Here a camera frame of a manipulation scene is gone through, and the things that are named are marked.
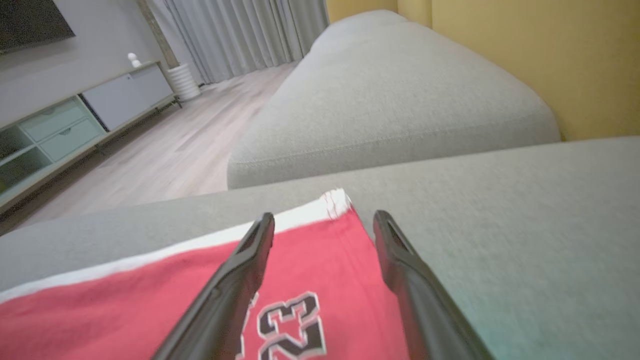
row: television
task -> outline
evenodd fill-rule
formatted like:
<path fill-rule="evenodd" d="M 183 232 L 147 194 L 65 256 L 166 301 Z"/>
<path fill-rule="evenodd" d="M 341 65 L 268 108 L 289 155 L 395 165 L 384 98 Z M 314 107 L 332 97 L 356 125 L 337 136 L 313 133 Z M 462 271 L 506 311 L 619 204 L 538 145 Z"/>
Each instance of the television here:
<path fill-rule="evenodd" d="M 0 54 L 75 35 L 52 0 L 0 0 Z"/>

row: white plant pot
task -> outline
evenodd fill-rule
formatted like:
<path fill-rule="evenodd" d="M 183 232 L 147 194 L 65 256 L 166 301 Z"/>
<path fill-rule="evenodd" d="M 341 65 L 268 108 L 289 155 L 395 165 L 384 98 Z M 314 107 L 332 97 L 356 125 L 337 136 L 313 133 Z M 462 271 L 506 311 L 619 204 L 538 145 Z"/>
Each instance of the white plant pot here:
<path fill-rule="evenodd" d="M 180 101 L 189 101 L 201 94 L 200 88 L 189 71 L 189 64 L 180 64 L 178 67 L 169 69 L 168 73 Z"/>

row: white figurine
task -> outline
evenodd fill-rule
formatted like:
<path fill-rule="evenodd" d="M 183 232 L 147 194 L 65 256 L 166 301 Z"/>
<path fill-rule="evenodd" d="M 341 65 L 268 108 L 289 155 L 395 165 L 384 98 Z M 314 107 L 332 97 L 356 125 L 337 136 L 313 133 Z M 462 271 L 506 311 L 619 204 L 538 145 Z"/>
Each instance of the white figurine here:
<path fill-rule="evenodd" d="M 138 55 L 134 53 L 129 53 L 127 57 L 129 58 L 129 61 L 131 61 L 131 65 L 133 65 L 133 67 L 142 66 L 142 63 L 138 60 Z"/>

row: gray sofa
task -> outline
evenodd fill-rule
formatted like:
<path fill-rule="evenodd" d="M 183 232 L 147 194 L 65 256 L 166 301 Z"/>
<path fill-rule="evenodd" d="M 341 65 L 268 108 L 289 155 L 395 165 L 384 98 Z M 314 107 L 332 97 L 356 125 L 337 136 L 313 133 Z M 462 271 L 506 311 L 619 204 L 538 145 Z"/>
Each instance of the gray sofa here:
<path fill-rule="evenodd" d="M 0 238 L 0 290 L 345 188 L 394 216 L 497 360 L 637 359 L 640 138 L 418 161 L 43 222 Z"/>
<path fill-rule="evenodd" d="M 230 188 L 560 141 L 529 87 L 386 10 L 329 26 L 252 122 Z"/>

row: gray curtain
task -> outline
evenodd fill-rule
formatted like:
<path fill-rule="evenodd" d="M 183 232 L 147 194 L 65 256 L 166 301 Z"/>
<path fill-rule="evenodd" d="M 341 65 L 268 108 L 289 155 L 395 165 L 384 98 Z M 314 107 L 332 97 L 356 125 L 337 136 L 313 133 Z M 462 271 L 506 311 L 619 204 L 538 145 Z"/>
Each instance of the gray curtain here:
<path fill-rule="evenodd" d="M 329 25 L 325 0 L 165 0 L 206 83 L 302 59 Z"/>

